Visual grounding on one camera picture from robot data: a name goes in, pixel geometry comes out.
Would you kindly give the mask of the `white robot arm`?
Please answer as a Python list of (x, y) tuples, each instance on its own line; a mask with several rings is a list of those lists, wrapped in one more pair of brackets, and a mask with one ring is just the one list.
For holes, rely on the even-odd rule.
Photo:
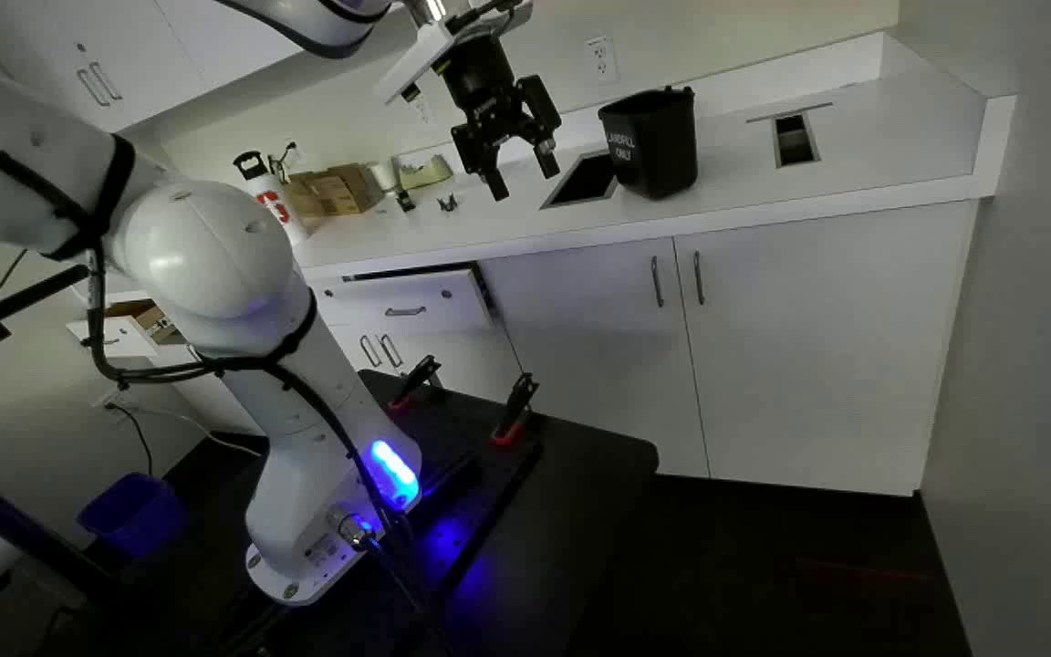
[[(463, 122), (455, 154), (493, 195), (497, 149), (534, 148), (553, 172), (558, 110), (517, 76), (500, 37), (534, 0), (219, 0), (309, 55), (345, 60), (389, 11), (413, 47), (376, 95), (409, 98), (434, 73)], [(244, 190), (174, 177), (128, 138), (0, 76), (0, 246), (55, 261), (68, 279), (130, 279), (193, 346), (167, 385), (216, 376), (265, 430), (244, 508), (244, 572), (281, 606), (325, 599), (423, 500), (420, 446), (379, 410), (317, 317), (285, 227)]]

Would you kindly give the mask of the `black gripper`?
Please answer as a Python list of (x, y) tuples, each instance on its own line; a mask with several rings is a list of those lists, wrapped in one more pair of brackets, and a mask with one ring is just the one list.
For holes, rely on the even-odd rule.
[(523, 137), (534, 148), (541, 177), (558, 177), (553, 131), (563, 117), (538, 73), (517, 76), (512, 70), (497, 37), (455, 43), (434, 73), (463, 114), (463, 126), (451, 128), (455, 154), (497, 201), (506, 197), (506, 184), (497, 167), (497, 149), (480, 138)]

